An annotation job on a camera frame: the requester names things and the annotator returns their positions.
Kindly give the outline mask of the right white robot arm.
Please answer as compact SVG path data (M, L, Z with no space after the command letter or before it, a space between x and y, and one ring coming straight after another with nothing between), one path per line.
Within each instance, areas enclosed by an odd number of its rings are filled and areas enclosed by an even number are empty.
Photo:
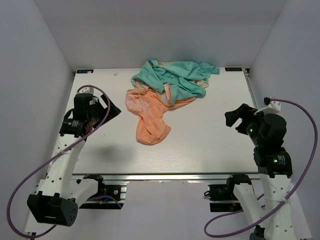
M250 179L234 174L228 179L226 195L238 199L249 225L254 231L251 240L295 240L291 203L286 199L291 190L292 161L283 147L287 132L286 120L268 109L257 110L243 103L224 114L226 125L249 136L254 144L253 159L263 187L264 207L261 207Z

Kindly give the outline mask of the orange and teal jacket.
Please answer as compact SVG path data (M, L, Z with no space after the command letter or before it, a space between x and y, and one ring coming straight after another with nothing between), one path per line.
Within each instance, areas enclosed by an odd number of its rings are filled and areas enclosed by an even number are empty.
M136 140L147 146L162 142L171 131L164 113L204 97L211 75L219 74L220 68L206 62L147 60L125 97L127 109L139 116Z

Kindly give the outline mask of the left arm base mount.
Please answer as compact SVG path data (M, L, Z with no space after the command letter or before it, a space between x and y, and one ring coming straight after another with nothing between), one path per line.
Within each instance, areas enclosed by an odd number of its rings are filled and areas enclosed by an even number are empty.
M108 184L98 174L87 174L75 182L70 197L75 199L79 209L120 210L124 205L124 185Z

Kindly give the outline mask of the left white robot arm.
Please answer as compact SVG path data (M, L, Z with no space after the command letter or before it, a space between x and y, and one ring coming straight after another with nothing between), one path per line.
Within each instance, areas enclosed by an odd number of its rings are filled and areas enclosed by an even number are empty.
M78 209L90 198L105 196L106 187L100 175L88 174L70 188L71 178L88 134L117 117L121 110L104 94L77 93L73 108L63 117L55 144L54 159L48 167L37 193L30 194L27 206L38 223L70 227Z

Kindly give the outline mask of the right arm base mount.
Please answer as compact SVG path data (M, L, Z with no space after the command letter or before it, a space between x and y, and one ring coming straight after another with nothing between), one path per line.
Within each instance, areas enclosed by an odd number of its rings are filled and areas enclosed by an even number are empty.
M233 193L234 187L241 183L253 187L252 181L247 174L236 173L227 178L224 184L210 184L209 190L204 192L204 197L209 199L211 213L236 213L242 211L238 199Z

